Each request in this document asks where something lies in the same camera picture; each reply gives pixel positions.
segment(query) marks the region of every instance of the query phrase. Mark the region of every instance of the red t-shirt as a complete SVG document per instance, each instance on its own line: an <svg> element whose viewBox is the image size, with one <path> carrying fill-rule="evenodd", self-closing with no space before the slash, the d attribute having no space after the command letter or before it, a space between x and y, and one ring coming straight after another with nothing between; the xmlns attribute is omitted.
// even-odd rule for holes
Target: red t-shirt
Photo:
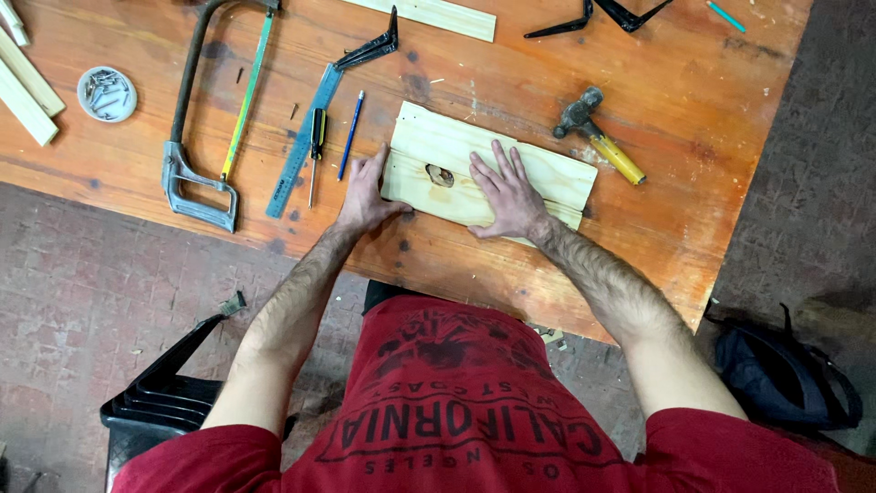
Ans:
<svg viewBox="0 0 876 493"><path fill-rule="evenodd" d="M256 426L209 428L131 460L114 491L838 491L831 465L742 419L670 409L626 462L518 320L395 297L363 322L343 407L280 473Z"/></svg>

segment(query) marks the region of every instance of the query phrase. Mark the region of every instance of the screwdriver handle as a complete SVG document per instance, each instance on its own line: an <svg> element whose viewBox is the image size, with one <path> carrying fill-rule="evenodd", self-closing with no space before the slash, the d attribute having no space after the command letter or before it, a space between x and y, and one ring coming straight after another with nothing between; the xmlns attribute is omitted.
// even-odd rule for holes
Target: screwdriver handle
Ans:
<svg viewBox="0 0 876 493"><path fill-rule="evenodd" d="M322 159L322 142L325 140L326 111L314 108L314 124L310 133L310 158Z"/></svg>

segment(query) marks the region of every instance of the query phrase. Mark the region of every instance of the hammer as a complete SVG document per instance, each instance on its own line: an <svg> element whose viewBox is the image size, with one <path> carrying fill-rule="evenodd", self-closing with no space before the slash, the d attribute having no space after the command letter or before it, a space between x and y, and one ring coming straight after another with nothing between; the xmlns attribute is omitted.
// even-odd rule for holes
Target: hammer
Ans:
<svg viewBox="0 0 876 493"><path fill-rule="evenodd" d="M581 129L584 135L590 139L591 145L605 156L623 176L626 176L627 180L633 185L639 185L645 181L645 174L590 119L590 114L602 103L602 100L603 94L598 87L588 87L581 94L580 99L562 111L560 124L554 127L554 137L562 139L569 133L569 129Z"/></svg>

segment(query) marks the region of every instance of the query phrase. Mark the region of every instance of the bowl of nails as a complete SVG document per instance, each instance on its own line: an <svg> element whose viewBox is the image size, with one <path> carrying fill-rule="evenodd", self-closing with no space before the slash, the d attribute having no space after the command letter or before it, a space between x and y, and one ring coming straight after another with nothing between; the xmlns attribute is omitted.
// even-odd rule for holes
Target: bowl of nails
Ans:
<svg viewBox="0 0 876 493"><path fill-rule="evenodd" d="M131 79L112 67L94 67L82 75L76 88L79 104L92 118L117 123L137 107Z"/></svg>

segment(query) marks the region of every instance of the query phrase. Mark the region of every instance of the hand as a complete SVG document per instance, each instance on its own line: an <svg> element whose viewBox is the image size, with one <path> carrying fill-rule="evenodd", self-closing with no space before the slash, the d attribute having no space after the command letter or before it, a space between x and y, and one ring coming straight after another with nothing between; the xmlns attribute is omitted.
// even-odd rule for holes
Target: hand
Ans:
<svg viewBox="0 0 876 493"><path fill-rule="evenodd" d="M380 198L378 181L388 154L389 146L384 142L376 156L350 163L350 185L337 224L361 235L378 227L396 212L413 211L413 207L404 202L386 202Z"/></svg>
<svg viewBox="0 0 876 493"><path fill-rule="evenodd" d="M498 140L492 141L492 148L501 174L484 164L477 153L471 153L469 171L487 196L496 220L487 227L469 226L469 231L478 238L508 236L535 242L552 216L548 214L544 199L526 178L517 147L511 148L511 162L505 157Z"/></svg>

